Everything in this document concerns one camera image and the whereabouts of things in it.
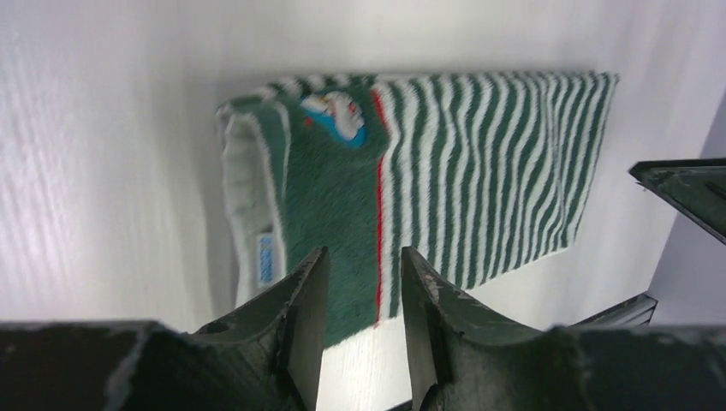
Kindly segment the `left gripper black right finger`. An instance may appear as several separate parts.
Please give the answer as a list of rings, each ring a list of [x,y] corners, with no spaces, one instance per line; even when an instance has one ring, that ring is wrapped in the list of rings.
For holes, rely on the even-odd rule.
[[[450,283],[414,247],[401,253],[401,301],[414,410],[514,409],[510,350],[538,330]]]

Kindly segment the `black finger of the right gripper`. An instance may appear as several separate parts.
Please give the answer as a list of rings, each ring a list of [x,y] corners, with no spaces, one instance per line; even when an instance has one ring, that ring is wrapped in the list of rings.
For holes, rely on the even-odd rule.
[[[600,313],[584,319],[574,326],[623,327],[651,323],[658,301],[649,295],[640,294]]]
[[[725,243],[725,159],[638,162],[628,171],[701,229]]]

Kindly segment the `green white striped towel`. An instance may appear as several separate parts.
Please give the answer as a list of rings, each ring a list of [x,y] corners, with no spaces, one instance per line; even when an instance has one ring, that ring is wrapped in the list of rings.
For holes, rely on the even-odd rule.
[[[402,312],[401,250],[470,290],[575,241],[619,82],[609,72],[316,74],[217,110],[240,268],[330,252],[325,343]]]

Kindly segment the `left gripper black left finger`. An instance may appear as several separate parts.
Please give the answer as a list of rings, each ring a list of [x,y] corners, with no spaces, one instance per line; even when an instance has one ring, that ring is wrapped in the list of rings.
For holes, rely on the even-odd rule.
[[[216,409],[317,407],[329,274],[328,249],[315,248],[284,279],[196,332],[223,379]]]

